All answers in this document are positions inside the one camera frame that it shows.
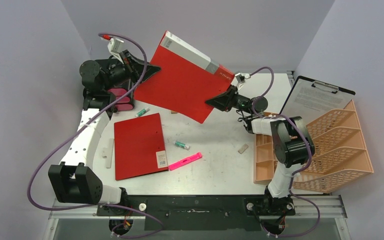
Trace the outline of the thick red binder folder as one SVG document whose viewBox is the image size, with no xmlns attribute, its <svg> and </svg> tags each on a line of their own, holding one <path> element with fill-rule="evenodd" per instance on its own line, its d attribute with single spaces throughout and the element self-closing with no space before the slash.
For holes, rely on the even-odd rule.
<svg viewBox="0 0 384 240">
<path fill-rule="evenodd" d="M 117 181 L 167 171 L 160 114 L 114 123 L 114 157 Z"/>
</svg>

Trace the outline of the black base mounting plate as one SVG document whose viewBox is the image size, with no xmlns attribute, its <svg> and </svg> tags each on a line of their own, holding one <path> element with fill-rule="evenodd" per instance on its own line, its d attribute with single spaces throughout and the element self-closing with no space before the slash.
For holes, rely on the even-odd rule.
<svg viewBox="0 0 384 240">
<path fill-rule="evenodd" d="M 263 194 L 129 195 L 128 207 L 139 209 L 140 204 L 145 204 L 145 213 L 156 217 L 143 218 L 146 231 L 259 231 L 259 216 L 280 221 L 296 213 L 290 197 L 271 200 Z"/>
</svg>

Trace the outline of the white plastic ruler piece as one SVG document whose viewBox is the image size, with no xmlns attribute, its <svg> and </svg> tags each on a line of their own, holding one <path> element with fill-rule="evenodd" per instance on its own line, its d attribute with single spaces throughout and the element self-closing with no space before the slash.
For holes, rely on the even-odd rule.
<svg viewBox="0 0 384 240">
<path fill-rule="evenodd" d="M 114 143 L 115 140 L 113 138 L 110 138 L 101 152 L 101 157 L 104 159 L 104 166 L 106 169 L 110 169 L 112 167 Z"/>
</svg>

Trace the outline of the black clipboard with paper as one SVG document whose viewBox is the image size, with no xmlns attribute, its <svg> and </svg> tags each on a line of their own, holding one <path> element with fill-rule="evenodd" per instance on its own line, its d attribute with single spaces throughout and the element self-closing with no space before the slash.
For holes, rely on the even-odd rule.
<svg viewBox="0 0 384 240">
<path fill-rule="evenodd" d="M 340 86 L 305 76 L 298 76 L 280 113 L 301 117 L 309 124 L 333 109 L 344 109 L 356 93 Z"/>
</svg>

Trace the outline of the thin red folder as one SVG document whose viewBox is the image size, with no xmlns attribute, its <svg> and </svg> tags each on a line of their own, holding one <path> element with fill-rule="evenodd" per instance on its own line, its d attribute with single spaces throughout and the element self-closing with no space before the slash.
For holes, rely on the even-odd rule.
<svg viewBox="0 0 384 240">
<path fill-rule="evenodd" d="M 213 110 L 205 102 L 225 92 L 235 77 L 170 31 L 162 36 L 150 63 L 161 69 L 136 88 L 134 98 L 201 124 Z"/>
</svg>

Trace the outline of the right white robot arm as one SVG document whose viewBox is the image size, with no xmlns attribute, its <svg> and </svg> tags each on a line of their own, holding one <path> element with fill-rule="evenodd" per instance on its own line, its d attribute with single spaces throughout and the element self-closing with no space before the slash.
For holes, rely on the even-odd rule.
<svg viewBox="0 0 384 240">
<path fill-rule="evenodd" d="M 262 205 L 264 214 L 290 214 L 294 209 L 291 189 L 294 177 L 308 164 L 315 153 L 315 146 L 300 116 L 263 116 L 268 101 L 263 96 L 248 98 L 239 94 L 236 86 L 228 89 L 205 103 L 217 110 L 228 112 L 235 108 L 238 113 L 248 113 L 238 120 L 243 122 L 250 134 L 270 136 L 273 146 L 269 152 L 275 155 L 277 166 L 271 182 L 265 189 Z"/>
</svg>

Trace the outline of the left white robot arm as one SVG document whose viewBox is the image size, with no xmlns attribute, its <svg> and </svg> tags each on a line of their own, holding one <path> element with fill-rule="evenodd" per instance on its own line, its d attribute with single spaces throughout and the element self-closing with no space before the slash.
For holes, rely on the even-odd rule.
<svg viewBox="0 0 384 240">
<path fill-rule="evenodd" d="M 48 177 L 56 198 L 61 203 L 109 204 L 116 215 L 129 210 L 129 201 L 124 198 L 123 187 L 112 187 L 102 183 L 92 166 L 102 133 L 117 112 L 116 96 L 110 89 L 127 86 L 133 92 L 137 83 L 143 83 L 161 71 L 161 67 L 138 59 L 128 50 L 120 57 L 87 60 L 79 67 L 83 89 L 83 107 L 79 134 L 59 164 L 52 164 Z"/>
</svg>

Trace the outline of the green white glue stick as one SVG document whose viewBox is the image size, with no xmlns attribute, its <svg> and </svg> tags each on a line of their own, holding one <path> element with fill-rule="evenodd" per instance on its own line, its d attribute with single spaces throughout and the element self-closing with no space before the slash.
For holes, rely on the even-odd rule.
<svg viewBox="0 0 384 240">
<path fill-rule="evenodd" d="M 185 150 L 190 150 L 190 146 L 186 143 L 183 143 L 181 141 L 178 141 L 178 140 L 174 140 L 173 141 L 173 144 L 176 146 L 176 147 L 179 147 L 179 148 L 182 148 L 182 149 L 185 149 Z"/>
</svg>

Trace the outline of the small beige eraser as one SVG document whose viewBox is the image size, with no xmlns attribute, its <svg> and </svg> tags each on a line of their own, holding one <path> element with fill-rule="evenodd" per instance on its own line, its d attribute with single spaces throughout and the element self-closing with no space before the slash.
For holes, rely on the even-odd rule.
<svg viewBox="0 0 384 240">
<path fill-rule="evenodd" d="M 249 148 L 249 146 L 247 144 L 243 144 L 238 150 L 237 152 L 239 154 L 243 154 L 247 149 Z"/>
</svg>

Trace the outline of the pink highlighter marker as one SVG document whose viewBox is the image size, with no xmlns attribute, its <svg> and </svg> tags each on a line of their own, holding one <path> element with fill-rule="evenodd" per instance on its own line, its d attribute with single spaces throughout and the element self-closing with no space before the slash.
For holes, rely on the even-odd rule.
<svg viewBox="0 0 384 240">
<path fill-rule="evenodd" d="M 186 158 L 184 158 L 182 160 L 179 160 L 179 161 L 177 161 L 177 162 L 175 162 L 173 164 L 170 164 L 168 166 L 168 169 L 170 171 L 176 170 L 176 169 L 178 169 L 180 167 L 183 167 L 183 166 L 185 166 L 187 164 L 190 164 L 190 163 L 192 163 L 194 161 L 197 161 L 197 160 L 201 159 L 202 157 L 203 157 L 202 153 L 201 152 L 197 152 L 197 153 L 195 153 L 195 154 L 193 154 L 191 156 L 188 156 L 188 157 L 186 157 Z"/>
</svg>

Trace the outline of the orange plastic file organizer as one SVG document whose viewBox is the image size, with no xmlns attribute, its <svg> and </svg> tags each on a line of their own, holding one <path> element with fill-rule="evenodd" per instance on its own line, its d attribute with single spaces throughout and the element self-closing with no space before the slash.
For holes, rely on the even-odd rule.
<svg viewBox="0 0 384 240">
<path fill-rule="evenodd" d="M 307 125 L 315 154 L 295 177 L 297 190 L 331 193 L 374 173 L 353 101 L 332 109 Z"/>
</svg>

